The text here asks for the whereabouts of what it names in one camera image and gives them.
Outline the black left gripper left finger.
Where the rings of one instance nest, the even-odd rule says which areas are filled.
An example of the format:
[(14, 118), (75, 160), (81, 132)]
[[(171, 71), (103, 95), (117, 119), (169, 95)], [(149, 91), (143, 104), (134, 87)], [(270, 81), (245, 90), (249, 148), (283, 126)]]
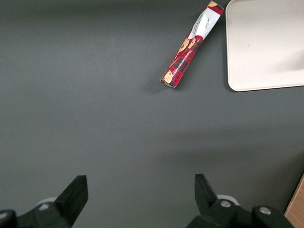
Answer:
[(12, 209), (0, 211), (2, 228), (71, 228), (88, 200), (87, 177), (78, 175), (53, 202), (43, 202), (17, 216)]

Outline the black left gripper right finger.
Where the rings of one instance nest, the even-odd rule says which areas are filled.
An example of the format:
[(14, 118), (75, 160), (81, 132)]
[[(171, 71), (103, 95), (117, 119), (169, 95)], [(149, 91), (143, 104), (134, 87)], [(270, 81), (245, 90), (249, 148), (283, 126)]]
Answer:
[(230, 199), (219, 198), (203, 174), (195, 175), (195, 201), (200, 215), (189, 228), (292, 228), (282, 212), (270, 206), (243, 209)]

